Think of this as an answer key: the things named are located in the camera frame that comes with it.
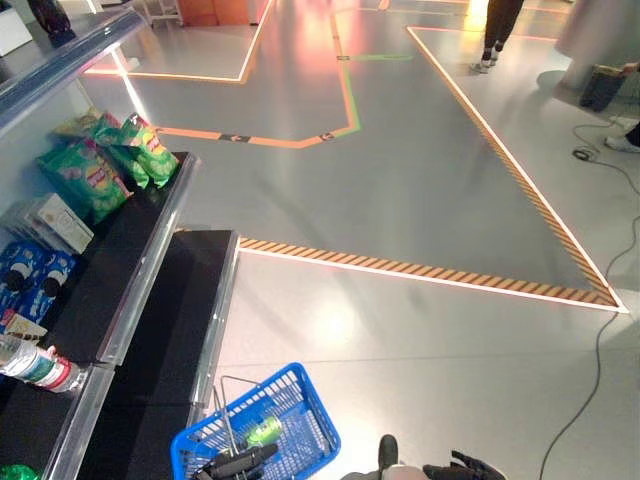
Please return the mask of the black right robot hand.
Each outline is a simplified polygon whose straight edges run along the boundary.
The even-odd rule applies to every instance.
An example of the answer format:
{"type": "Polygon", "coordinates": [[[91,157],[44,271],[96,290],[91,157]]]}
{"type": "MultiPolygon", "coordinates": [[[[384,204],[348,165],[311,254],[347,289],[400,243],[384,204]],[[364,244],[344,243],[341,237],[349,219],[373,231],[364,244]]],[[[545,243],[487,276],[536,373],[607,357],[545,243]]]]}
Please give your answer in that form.
{"type": "Polygon", "coordinates": [[[507,477],[494,466],[458,450],[451,451],[447,466],[425,464],[422,471],[431,480],[506,480],[507,477]]]}

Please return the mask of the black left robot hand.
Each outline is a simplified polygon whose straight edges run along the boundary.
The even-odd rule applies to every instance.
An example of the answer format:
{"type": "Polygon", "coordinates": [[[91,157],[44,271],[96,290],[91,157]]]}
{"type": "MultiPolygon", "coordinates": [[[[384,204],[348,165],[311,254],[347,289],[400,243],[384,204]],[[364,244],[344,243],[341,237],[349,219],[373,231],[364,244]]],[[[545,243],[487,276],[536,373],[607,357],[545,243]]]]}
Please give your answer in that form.
{"type": "Polygon", "coordinates": [[[231,479],[251,474],[278,452],[276,444],[252,446],[248,450],[230,456],[219,454],[208,464],[197,470],[193,479],[231,479]]]}

